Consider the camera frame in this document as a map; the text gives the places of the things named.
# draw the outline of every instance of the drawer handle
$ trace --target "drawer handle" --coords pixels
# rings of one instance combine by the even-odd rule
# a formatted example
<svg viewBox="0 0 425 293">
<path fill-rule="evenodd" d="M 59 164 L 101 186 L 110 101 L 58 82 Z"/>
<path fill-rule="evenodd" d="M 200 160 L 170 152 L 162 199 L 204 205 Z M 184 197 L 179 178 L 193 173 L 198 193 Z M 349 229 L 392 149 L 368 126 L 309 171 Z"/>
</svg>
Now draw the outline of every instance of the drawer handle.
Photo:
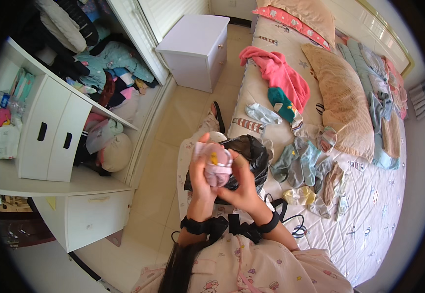
<svg viewBox="0 0 425 293">
<path fill-rule="evenodd" d="M 66 140 L 64 141 L 63 149 L 69 149 L 69 146 L 71 145 L 71 139 L 72 134 L 68 132 L 66 134 Z"/>
<path fill-rule="evenodd" d="M 45 139 L 46 129 L 48 128 L 48 125 L 45 122 L 41 123 L 40 131 L 38 132 L 37 140 L 39 142 L 42 142 Z"/>
<path fill-rule="evenodd" d="M 104 196 L 99 198 L 89 198 L 88 202 L 104 202 L 110 199 L 110 196 Z"/>
</svg>

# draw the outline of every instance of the black plastic bag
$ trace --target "black plastic bag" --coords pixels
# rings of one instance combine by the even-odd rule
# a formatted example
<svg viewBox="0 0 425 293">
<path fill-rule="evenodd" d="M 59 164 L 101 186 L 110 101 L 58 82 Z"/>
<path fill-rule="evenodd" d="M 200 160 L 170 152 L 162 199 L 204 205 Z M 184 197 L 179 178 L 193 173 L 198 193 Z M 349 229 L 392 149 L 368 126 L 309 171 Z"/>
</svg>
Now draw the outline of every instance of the black plastic bag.
<svg viewBox="0 0 425 293">
<path fill-rule="evenodd" d="M 256 193 L 260 193 L 265 181 L 268 177 L 268 151 L 257 138 L 251 135 L 239 136 L 223 141 L 219 144 L 224 145 L 226 149 L 233 149 L 250 162 L 250 171 L 255 175 Z M 225 184 L 225 188 L 236 190 L 239 187 L 237 179 L 231 175 L 229 181 Z M 184 190 L 192 191 L 190 172 L 186 174 Z M 230 204 L 216 198 L 217 204 Z"/>
</svg>

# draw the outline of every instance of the beige cushion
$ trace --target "beige cushion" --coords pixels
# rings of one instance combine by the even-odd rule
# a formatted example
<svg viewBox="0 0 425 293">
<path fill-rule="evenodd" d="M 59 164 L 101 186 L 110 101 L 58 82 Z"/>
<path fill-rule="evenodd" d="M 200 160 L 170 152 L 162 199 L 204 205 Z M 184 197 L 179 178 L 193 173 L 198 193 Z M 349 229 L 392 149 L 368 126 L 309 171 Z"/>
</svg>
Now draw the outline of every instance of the beige cushion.
<svg viewBox="0 0 425 293">
<path fill-rule="evenodd" d="M 320 0 L 256 0 L 258 7 L 268 5 L 283 9 L 302 20 L 334 47 L 334 18 Z"/>
<path fill-rule="evenodd" d="M 374 128 L 357 73 L 343 58 L 327 50 L 312 44 L 301 47 L 319 80 L 325 107 L 323 125 L 338 133 L 335 149 L 372 162 Z"/>
<path fill-rule="evenodd" d="M 131 160 L 131 150 L 131 140 L 122 132 L 115 135 L 110 144 L 97 153 L 97 159 L 105 170 L 117 172 Z"/>
</svg>

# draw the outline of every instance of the bed mattress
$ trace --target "bed mattress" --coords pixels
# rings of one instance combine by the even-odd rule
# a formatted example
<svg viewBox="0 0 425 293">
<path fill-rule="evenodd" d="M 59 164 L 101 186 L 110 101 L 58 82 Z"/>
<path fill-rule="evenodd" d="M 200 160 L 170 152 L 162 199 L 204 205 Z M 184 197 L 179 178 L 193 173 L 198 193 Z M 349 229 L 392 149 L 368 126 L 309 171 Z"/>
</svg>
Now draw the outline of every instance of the bed mattress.
<svg viewBox="0 0 425 293">
<path fill-rule="evenodd" d="M 309 84 L 310 99 L 302 113 L 306 124 L 322 124 L 322 116 L 318 112 L 318 104 L 323 104 L 319 83 L 313 76 L 309 61 L 303 54 L 301 44 L 311 41 L 293 29 L 259 17 L 257 20 L 252 45 L 265 51 L 278 51 L 286 56 L 287 63 L 296 70 Z M 272 110 L 268 97 L 268 81 L 261 77 L 259 67 L 251 58 L 245 65 L 245 74 L 235 106 L 233 118 L 252 120 L 245 114 L 245 106 L 260 103 Z M 403 203 L 406 176 L 406 145 L 403 121 L 399 119 L 401 132 L 401 157 L 398 170 L 384 170 L 369 164 L 360 157 L 351 156 L 333 149 L 329 155 L 338 161 L 347 174 L 346 197 L 349 208 L 338 222 L 336 212 L 338 199 L 333 200 L 329 208 L 330 219 L 323 219 L 310 212 L 305 205 L 289 206 L 286 218 L 302 214 L 304 225 L 309 234 L 297 240 L 300 249 L 328 249 L 332 261 L 346 276 L 353 286 L 361 284 L 375 275 L 390 246 L 396 231 L 398 218 Z M 283 121 L 279 125 L 268 125 L 262 135 L 250 131 L 235 123 L 231 123 L 227 132 L 229 138 L 250 134 L 273 142 L 274 159 L 276 161 L 283 149 L 294 141 L 290 124 Z M 363 171 L 354 167 L 354 163 L 363 164 Z M 291 186 L 286 181 L 278 183 L 271 172 L 264 185 L 264 191 L 274 199 Z M 292 231 L 299 224 L 291 220 L 286 227 Z"/>
</svg>

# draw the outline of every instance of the long dark hair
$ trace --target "long dark hair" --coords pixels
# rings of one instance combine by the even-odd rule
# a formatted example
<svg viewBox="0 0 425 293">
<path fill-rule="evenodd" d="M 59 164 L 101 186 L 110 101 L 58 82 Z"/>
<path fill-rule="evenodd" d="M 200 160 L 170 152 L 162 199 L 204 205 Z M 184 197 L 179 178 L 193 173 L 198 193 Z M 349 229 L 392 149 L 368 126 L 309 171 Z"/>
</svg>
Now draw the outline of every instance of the long dark hair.
<svg viewBox="0 0 425 293">
<path fill-rule="evenodd" d="M 187 293 L 196 256 L 202 249 L 210 245 L 211 242 L 209 241 L 193 243 L 186 247 L 181 247 L 178 243 L 175 243 L 157 292 Z"/>
</svg>

